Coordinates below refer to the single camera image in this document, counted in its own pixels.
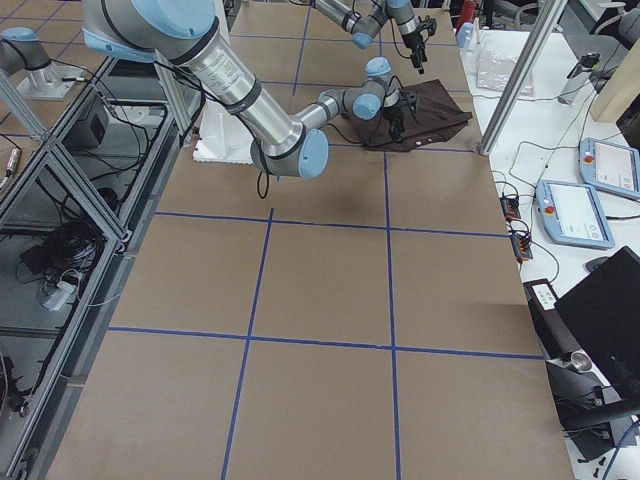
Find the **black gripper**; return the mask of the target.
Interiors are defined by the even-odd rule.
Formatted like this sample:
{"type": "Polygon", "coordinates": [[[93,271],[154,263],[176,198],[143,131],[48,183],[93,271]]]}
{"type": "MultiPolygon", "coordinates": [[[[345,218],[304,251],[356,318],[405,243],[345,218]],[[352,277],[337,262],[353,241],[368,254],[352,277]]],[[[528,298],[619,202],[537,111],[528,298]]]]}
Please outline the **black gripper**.
{"type": "Polygon", "coordinates": [[[389,122],[389,135],[398,140],[404,132],[404,114],[409,112],[415,116],[418,104],[418,92],[415,90],[398,90],[397,101],[383,108],[383,117],[389,122]]]}
{"type": "Polygon", "coordinates": [[[399,32],[401,34],[404,46],[410,49],[410,60],[413,68],[418,70],[419,74],[423,74],[425,64],[428,61],[425,49],[425,40],[422,33],[426,31],[428,36],[436,33],[436,19],[427,15],[425,18],[413,15],[410,19],[404,20],[399,24],[399,32]]]}

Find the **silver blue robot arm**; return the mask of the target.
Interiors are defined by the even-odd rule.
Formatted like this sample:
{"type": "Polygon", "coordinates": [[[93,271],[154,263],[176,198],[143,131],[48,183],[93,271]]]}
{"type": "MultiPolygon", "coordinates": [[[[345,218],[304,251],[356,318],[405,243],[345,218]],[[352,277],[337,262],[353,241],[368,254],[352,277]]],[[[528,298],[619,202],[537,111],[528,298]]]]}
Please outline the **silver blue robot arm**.
{"type": "Polygon", "coordinates": [[[328,139],[321,128],[338,115],[390,122],[399,140],[409,94],[396,85],[389,62],[375,57],[359,87],[328,90],[288,114],[232,51],[211,1],[86,1],[86,45],[104,55],[152,63],[162,54],[197,77],[216,102],[253,136],[251,157],[267,175],[316,178],[326,168],[328,139]]]}
{"type": "Polygon", "coordinates": [[[410,1],[373,1],[373,7],[367,16],[362,16],[351,7],[334,0],[310,1],[311,8],[319,11],[328,19],[339,25],[343,31],[351,35],[352,42],[360,49],[367,49],[383,27],[393,21],[404,46],[410,50],[410,55],[400,54],[409,59],[413,68],[422,75],[424,64],[428,61],[426,55],[426,39],[434,36],[437,30],[437,20],[431,16],[420,18],[415,14],[410,1]]]}

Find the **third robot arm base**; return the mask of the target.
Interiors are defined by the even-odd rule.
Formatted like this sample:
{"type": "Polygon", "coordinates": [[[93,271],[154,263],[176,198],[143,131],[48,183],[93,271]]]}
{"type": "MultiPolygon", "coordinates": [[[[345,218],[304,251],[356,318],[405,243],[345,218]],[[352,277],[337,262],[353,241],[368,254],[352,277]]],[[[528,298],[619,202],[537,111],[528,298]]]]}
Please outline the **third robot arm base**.
{"type": "Polygon", "coordinates": [[[76,82],[84,81],[81,68],[56,64],[28,27],[1,32],[1,70],[9,77],[25,71],[17,90],[33,100],[61,100],[76,82]]]}

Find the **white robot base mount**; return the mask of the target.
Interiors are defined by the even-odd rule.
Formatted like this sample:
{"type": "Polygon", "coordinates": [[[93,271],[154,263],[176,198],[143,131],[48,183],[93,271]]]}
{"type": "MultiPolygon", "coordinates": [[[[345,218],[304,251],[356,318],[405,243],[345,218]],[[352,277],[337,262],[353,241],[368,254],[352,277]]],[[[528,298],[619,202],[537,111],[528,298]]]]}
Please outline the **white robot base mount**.
{"type": "MultiPolygon", "coordinates": [[[[216,38],[229,43],[229,30],[222,1],[190,1],[197,27],[206,24],[204,17],[219,21],[216,38]]],[[[205,162],[251,164],[250,146],[253,136],[235,116],[213,95],[204,77],[197,74],[208,100],[200,124],[200,139],[196,145],[194,159],[205,162]]]]}

